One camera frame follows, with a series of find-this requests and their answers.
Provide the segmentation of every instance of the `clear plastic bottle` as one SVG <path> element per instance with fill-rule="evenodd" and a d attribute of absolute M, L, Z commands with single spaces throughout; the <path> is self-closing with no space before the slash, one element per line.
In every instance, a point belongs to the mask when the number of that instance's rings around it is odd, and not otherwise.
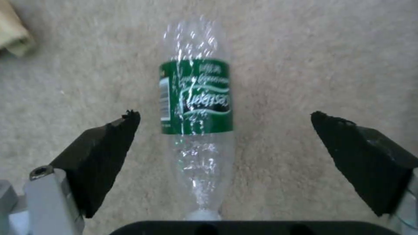
<path fill-rule="evenodd" d="M 169 25 L 160 67 L 170 180 L 186 220 L 220 220 L 234 162 L 225 36 L 203 17 Z"/>

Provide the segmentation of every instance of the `barcode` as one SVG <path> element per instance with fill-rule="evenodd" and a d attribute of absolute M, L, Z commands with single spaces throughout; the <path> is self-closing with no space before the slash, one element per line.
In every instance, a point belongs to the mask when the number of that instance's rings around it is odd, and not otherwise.
<path fill-rule="evenodd" d="M 160 80 L 160 112 L 161 121 L 170 120 L 170 87 L 168 77 Z"/>

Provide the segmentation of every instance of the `black foam pad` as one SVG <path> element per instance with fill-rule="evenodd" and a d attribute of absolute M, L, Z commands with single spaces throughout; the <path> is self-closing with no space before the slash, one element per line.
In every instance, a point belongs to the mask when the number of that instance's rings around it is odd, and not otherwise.
<path fill-rule="evenodd" d="M 359 196 L 377 216 L 392 214 L 418 159 L 377 130 L 322 112 L 314 112 L 311 121 Z"/>
<path fill-rule="evenodd" d="M 86 218 L 93 217 L 112 188 L 139 123 L 140 114 L 127 111 L 119 120 L 84 131 L 51 162 L 67 173 L 74 199 Z"/>

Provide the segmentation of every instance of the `bottle cap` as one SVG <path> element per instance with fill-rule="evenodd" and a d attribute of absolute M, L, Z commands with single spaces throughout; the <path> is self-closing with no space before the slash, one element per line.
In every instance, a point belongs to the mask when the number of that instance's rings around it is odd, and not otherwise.
<path fill-rule="evenodd" d="M 213 210 L 196 210 L 186 216 L 189 221 L 216 221 L 221 220 L 218 212 Z"/>

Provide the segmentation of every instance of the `plastic bottle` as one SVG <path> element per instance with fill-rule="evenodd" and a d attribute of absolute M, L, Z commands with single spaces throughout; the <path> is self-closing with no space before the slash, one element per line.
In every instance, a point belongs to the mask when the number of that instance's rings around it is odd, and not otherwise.
<path fill-rule="evenodd" d="M 220 220 L 234 162 L 225 37 L 203 17 L 169 25 L 160 67 L 161 129 L 186 220 Z"/>

